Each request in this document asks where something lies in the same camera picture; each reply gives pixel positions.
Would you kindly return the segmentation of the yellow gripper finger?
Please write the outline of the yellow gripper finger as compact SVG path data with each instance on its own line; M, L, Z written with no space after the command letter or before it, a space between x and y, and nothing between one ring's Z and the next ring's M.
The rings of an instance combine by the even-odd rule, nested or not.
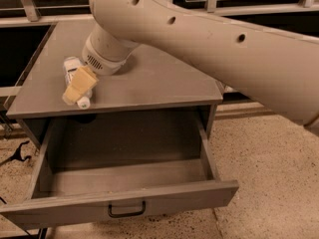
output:
M75 71L71 83L62 95L63 101L67 105L73 105L82 98L86 92L91 90L98 81L99 79L96 74L88 66L79 67Z

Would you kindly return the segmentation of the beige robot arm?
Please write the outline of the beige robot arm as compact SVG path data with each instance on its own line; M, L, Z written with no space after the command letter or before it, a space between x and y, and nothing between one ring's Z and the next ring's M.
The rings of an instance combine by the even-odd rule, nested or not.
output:
M168 0L89 0L84 52L112 74L140 44L158 48L319 133L315 38L180 8Z

